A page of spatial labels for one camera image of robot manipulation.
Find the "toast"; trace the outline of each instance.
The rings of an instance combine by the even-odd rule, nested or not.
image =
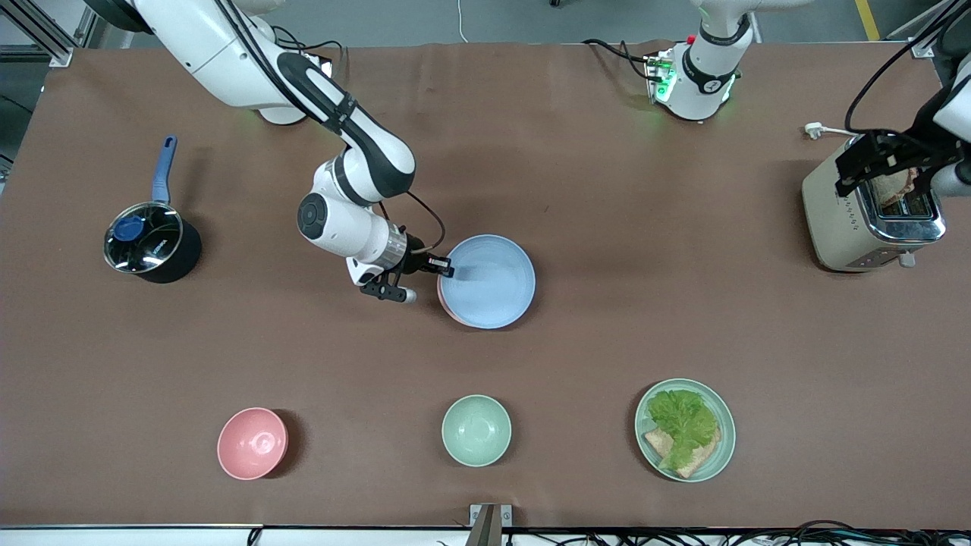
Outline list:
[[[668,456],[671,453],[671,447],[674,446],[674,438],[670,434],[661,430],[660,428],[655,428],[654,430],[648,432],[644,435],[644,439],[651,444],[651,447],[657,451],[657,454],[662,458]],[[721,428],[715,429],[715,435],[712,436],[712,441],[708,443],[707,446],[702,446],[700,448],[695,448],[691,452],[691,462],[681,468],[676,468],[675,472],[684,479],[691,477],[702,464],[707,461],[712,454],[715,452],[715,448],[721,442]]]

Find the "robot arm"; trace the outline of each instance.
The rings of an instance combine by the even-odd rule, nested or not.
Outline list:
[[[785,10],[813,0],[690,0],[701,12],[701,29],[694,43],[680,43],[649,59],[649,95],[672,114],[684,119],[706,119],[735,83],[742,55],[754,31],[749,12]]]
[[[88,3],[104,10],[108,2]],[[241,15],[229,0],[112,3],[117,10],[127,9],[129,18],[133,11],[133,26],[154,33],[185,70],[227,105],[258,110],[277,123],[307,116],[344,140],[345,149],[315,174],[312,190],[298,209],[297,225],[309,241],[347,259],[361,291],[408,301],[414,293],[397,287],[401,274],[452,274],[447,258],[428,254],[417,237],[371,210],[409,190],[415,157],[321,70],[319,59],[280,48],[272,29]],[[255,12],[281,0],[245,3]]]
[[[860,184],[880,176],[919,168],[918,192],[934,188],[942,196],[971,194],[971,57],[965,58],[951,85],[945,85],[918,111],[905,131],[863,133],[836,158],[836,192],[846,197]]]

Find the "sandwich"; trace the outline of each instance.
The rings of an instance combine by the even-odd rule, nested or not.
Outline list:
[[[648,401],[657,428],[644,435],[661,456],[660,467],[687,479],[715,452],[721,429],[701,395],[691,391],[659,392]]]

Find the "plate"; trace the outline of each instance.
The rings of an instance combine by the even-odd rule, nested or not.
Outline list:
[[[657,428],[657,424],[651,419],[651,413],[648,412],[648,402],[655,394],[663,391],[697,392],[708,409],[715,414],[715,419],[721,428],[721,442],[714,453],[687,479],[679,476],[674,470],[662,469],[660,467],[662,456],[644,439],[645,434]],[[735,420],[728,411],[728,405],[717,392],[690,379],[668,379],[648,389],[641,398],[641,403],[637,404],[637,412],[634,414],[634,435],[637,437],[637,445],[640,446],[641,453],[651,466],[664,476],[678,482],[703,482],[714,478],[728,466],[731,456],[735,453]]]
[[[529,309],[536,271],[526,252],[499,235],[476,235],[449,253],[455,274],[439,277],[442,306],[460,323],[483,329],[508,326]]]

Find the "blue lid knob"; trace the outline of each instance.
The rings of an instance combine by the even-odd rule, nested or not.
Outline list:
[[[119,220],[112,229],[112,235],[118,241],[134,241],[142,234],[142,227],[145,226],[145,219],[139,217],[128,217]]]

